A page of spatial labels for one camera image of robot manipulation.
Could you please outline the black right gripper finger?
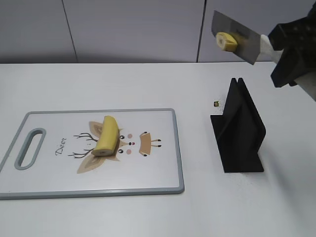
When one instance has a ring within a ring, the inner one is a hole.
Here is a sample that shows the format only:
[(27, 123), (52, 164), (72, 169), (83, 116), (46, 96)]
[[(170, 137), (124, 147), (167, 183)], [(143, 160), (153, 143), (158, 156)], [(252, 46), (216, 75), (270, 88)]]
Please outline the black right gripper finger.
[(316, 50), (286, 48), (271, 74), (275, 87), (295, 85), (295, 80), (316, 71)]

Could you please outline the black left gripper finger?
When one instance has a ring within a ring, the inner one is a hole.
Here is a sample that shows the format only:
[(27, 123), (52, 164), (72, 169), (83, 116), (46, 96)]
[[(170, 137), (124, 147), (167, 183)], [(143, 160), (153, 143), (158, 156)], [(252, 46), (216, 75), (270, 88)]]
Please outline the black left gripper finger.
[(287, 47), (316, 48), (316, 19), (304, 17), (288, 23), (277, 24), (268, 38), (274, 50)]

